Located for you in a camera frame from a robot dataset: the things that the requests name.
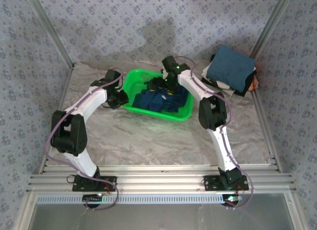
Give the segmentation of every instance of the glass panel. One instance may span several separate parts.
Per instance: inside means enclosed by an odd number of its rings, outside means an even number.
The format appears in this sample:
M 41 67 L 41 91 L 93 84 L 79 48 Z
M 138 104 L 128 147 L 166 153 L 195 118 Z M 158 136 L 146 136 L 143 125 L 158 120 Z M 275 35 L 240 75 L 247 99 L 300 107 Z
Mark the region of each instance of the glass panel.
M 283 194 L 256 194 L 243 209 L 218 204 L 118 204 L 86 211 L 82 204 L 37 205 L 30 230 L 292 230 Z

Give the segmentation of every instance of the green plastic basin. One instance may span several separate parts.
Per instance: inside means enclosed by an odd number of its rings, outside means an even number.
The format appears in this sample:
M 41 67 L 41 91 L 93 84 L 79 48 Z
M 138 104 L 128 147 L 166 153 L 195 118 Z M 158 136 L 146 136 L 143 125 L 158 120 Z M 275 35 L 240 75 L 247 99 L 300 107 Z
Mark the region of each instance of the green plastic basin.
M 132 107 L 134 98 L 136 94 L 139 94 L 147 86 L 144 82 L 151 80 L 152 78 L 162 77 L 162 73 L 152 72 L 144 69 L 134 69 L 127 74 L 125 79 L 123 90 L 127 93 L 129 97 L 129 103 L 125 104 L 123 108 L 142 115 L 148 115 L 152 117 L 157 117 L 161 119 L 171 120 L 171 121 L 183 121 L 190 117 L 194 105 L 194 97 L 188 94 L 186 104 L 178 109 L 178 112 L 154 112 L 150 110 L 144 110 L 136 107 Z

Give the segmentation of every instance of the dark blue cloth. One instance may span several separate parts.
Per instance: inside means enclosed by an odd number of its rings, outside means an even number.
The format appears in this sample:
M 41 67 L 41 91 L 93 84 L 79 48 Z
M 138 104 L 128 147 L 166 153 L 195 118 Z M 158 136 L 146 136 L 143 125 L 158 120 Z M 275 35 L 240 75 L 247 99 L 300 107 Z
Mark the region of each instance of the dark blue cloth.
M 135 96 L 132 106 L 155 112 L 178 112 L 178 108 L 186 104 L 187 98 L 188 91 L 181 85 L 173 95 L 163 89 L 142 90 Z
M 243 92 L 246 79 L 253 73 L 255 64 L 254 59 L 222 45 L 207 70 L 207 77 Z

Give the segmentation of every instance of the wire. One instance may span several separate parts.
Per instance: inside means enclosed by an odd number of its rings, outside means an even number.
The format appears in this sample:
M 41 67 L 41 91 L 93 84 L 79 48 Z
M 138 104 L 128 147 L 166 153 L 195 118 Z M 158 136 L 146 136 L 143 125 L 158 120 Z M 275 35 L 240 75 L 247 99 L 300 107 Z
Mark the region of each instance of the wire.
M 88 176 L 86 173 L 83 173 L 80 169 L 78 169 L 78 168 L 77 168 L 75 165 L 73 165 L 72 163 L 65 162 L 65 161 L 63 161 L 63 160 L 59 160 L 59 159 L 56 159 L 56 158 L 53 158 L 52 156 L 50 156 L 50 154 L 49 154 L 50 141 L 51 141 L 51 139 L 52 139 L 54 133 L 55 133 L 56 130 L 58 129 L 58 127 L 61 125 L 61 123 L 62 123 L 74 110 L 76 110 L 88 97 L 90 97 L 90 96 L 91 96 L 92 94 L 94 94 L 95 92 L 97 92 L 97 91 L 103 89 L 104 87 L 107 87 L 107 86 L 110 86 L 110 85 L 116 83 L 116 82 L 119 81 L 121 78 L 122 78 L 122 74 L 120 74 L 120 76 L 119 76 L 117 79 L 113 80 L 112 82 L 109 82 L 109 83 L 104 84 L 104 85 L 102 85 L 102 86 L 100 86 L 100 87 L 98 87 L 98 88 L 93 89 L 93 90 L 91 91 L 91 93 L 88 93 L 88 94 L 86 94 L 83 98 L 81 98 L 81 100 L 78 101 L 77 105 L 76 105 L 74 108 L 72 108 L 71 110 L 69 110 L 69 111 L 58 121 L 58 123 L 57 123 L 57 124 L 55 125 L 55 127 L 52 129 L 52 131 L 51 131 L 51 133 L 50 133 L 48 139 L 47 139 L 46 142 L 45 142 L 44 152 L 45 152 L 45 155 L 47 156 L 48 159 L 50 159 L 50 160 L 52 160 L 52 161 L 54 161 L 54 162 L 62 163 L 62 164 L 64 164 L 64 165 L 67 165 L 67 166 L 69 166 L 69 167 L 72 167 L 72 168 L 75 169 L 81 176 L 83 176 L 83 177 L 85 177 L 85 178 L 88 178 L 88 179 L 91 179 L 91 180 L 97 181 L 97 182 L 107 183 L 107 184 L 110 184 L 111 186 L 114 187 L 114 189 L 115 189 L 117 195 L 116 195 L 116 198 L 115 198 L 115 200 L 114 200 L 114 202 L 113 202 L 112 204 L 110 204 L 110 205 L 108 205 L 108 206 L 106 206 L 106 207 L 104 207 L 104 208 L 92 209 L 92 208 L 89 208 L 89 207 L 88 207 L 88 202 L 86 202 L 85 206 L 86 206 L 86 208 L 87 208 L 88 210 L 100 211 L 100 210 L 105 210 L 105 209 L 109 209 L 109 208 L 113 207 L 113 206 L 117 203 L 117 201 L 118 201 L 118 199 L 119 199 L 119 189 L 118 189 L 118 187 L 117 187 L 115 184 L 113 184 L 112 182 L 109 182 L 109 181 L 106 181 L 106 180 L 102 180 L 102 179 L 98 179 L 98 178 L 94 178 L 94 177 Z
M 107 192 L 110 193 L 110 189 L 109 189 L 109 185 L 107 183 L 102 183 L 102 184 L 105 184 L 106 187 L 107 187 Z
M 191 68 L 190 70 L 190 76 L 191 76 L 191 79 L 193 80 L 193 82 L 204 92 L 208 93 L 208 94 L 211 94 L 211 95 L 214 95 L 216 97 L 218 97 L 219 99 L 223 100 L 224 103 L 228 106 L 229 108 L 229 112 L 230 112 L 230 118 L 228 120 L 227 123 L 225 123 L 223 126 L 220 127 L 220 133 L 221 133 L 221 136 L 222 136 L 222 141 L 223 141 L 223 144 L 224 144 L 224 147 L 225 147 L 225 150 L 226 150 L 226 153 L 227 153 L 227 156 L 229 157 L 230 161 L 236 166 L 236 168 L 242 173 L 244 174 L 250 181 L 250 185 L 251 185 L 251 195 L 250 195 L 250 198 L 248 199 L 248 201 L 246 203 L 244 203 L 243 205 L 241 206 L 234 206 L 233 208 L 241 208 L 243 206 L 246 206 L 247 204 L 250 203 L 251 199 L 253 198 L 253 193 L 254 193 L 254 185 L 253 185 L 253 182 L 250 178 L 250 176 L 243 170 L 241 169 L 241 167 L 238 165 L 238 163 L 236 163 L 233 158 L 231 157 L 230 153 L 229 153 L 229 150 L 228 150 L 228 147 L 227 147 L 227 144 L 226 144 L 226 140 L 225 140 L 225 136 L 223 134 L 223 129 L 228 126 L 232 121 L 233 121 L 233 110 L 232 110 L 232 107 L 230 105 L 230 103 L 222 96 L 214 93 L 214 92 L 211 92 L 211 91 L 208 91 L 206 89 L 204 89 L 195 79 L 195 77 L 193 76 L 193 71 L 194 71 L 194 68 L 197 66 L 196 63 L 191 59 L 191 58 L 188 58 L 186 56 L 176 56 L 175 58 L 185 58 L 185 59 L 188 59 L 189 61 L 191 61 L 193 63 L 193 67 Z
M 121 77 L 121 86 L 119 88 L 116 88 L 116 90 L 120 90 L 123 87 L 123 76 Z
M 238 190 L 237 190 L 236 196 L 238 196 L 239 189 L 243 191 L 242 194 L 244 195 L 244 189 L 243 189 L 239 184 L 237 185 L 237 189 L 238 189 Z

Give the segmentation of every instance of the patterned wallpaper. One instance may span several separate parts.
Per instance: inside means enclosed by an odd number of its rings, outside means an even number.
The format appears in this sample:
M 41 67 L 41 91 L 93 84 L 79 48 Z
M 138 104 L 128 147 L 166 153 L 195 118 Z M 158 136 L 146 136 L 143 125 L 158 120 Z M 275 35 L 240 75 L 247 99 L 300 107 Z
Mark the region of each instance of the patterned wallpaper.
M 73 61 L 249 54 L 277 0 L 40 0 Z
M 0 229 L 43 156 L 68 68 L 26 0 L 0 0 Z
M 291 0 L 257 60 L 280 159 L 317 229 L 317 0 Z

